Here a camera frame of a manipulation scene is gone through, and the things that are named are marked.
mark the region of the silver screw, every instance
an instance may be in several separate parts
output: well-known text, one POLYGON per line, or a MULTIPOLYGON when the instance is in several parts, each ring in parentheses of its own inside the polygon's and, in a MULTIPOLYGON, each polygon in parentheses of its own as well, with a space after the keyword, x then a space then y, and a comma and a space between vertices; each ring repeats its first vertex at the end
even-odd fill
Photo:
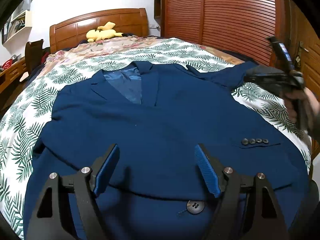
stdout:
POLYGON ((259 179, 264 179, 266 177, 262 172, 259 172, 257 176, 259 179))
POLYGON ((81 169, 82 173, 88 173, 89 171, 90 171, 89 167, 84 167, 84 168, 81 169))
POLYGON ((233 169, 230 167, 226 167, 226 168, 224 168, 224 172, 227 174, 231 174, 231 173, 233 173, 233 169))
POLYGON ((55 179, 57 177, 57 173, 53 172, 49 175, 50 179, 55 179))

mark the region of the white bedding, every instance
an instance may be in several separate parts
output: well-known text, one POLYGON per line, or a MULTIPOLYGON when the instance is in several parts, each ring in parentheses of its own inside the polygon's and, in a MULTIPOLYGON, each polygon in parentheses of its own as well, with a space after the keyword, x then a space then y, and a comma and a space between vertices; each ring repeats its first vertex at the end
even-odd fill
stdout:
MULTIPOLYGON (((21 239, 24 195, 33 171, 32 148, 44 124, 51 120, 52 105, 58 91, 67 84, 92 77, 100 69, 116 70, 132 61, 189 64, 200 72, 233 67, 194 44, 172 38, 148 48, 91 57, 68 66, 58 64, 49 73, 33 81, 0 122, 0 211, 21 239)), ((287 136, 300 150, 309 171, 310 137, 289 121, 281 99, 252 83, 239 87, 232 95, 236 101, 260 113, 287 136)))

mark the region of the wooden chair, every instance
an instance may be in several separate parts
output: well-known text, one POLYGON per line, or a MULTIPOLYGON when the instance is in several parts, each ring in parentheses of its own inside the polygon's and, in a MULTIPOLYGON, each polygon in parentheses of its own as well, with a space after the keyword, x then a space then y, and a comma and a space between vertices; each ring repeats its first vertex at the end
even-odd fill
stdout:
POLYGON ((37 66, 41 64, 41 59, 43 56, 43 39, 34 42, 27 42, 25 48, 25 60, 26 60, 26 68, 29 73, 34 70, 37 66))

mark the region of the ribbed blue pad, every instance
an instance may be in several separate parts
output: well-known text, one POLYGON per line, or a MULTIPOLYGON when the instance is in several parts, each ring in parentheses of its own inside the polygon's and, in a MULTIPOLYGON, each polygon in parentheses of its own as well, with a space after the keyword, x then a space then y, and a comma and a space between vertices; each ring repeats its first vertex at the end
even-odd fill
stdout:
POLYGON ((199 145, 195 147, 195 158, 209 192, 216 198, 220 197, 221 190, 219 188, 218 176, 199 145))
POLYGON ((101 193, 106 191, 110 178, 120 158, 120 150, 117 145, 112 149, 108 158, 104 162, 100 172, 96 177, 96 186, 93 193, 98 197, 101 193))

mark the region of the red basket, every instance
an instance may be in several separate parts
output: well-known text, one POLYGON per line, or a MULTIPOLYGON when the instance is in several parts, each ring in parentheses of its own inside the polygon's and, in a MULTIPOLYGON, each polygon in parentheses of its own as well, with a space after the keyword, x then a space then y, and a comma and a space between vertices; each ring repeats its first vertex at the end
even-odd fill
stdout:
POLYGON ((6 69, 8 69, 9 67, 11 67, 11 65, 12 65, 12 59, 9 59, 8 61, 6 61, 6 62, 3 64, 2 68, 3 68, 4 70, 6 70, 6 69))

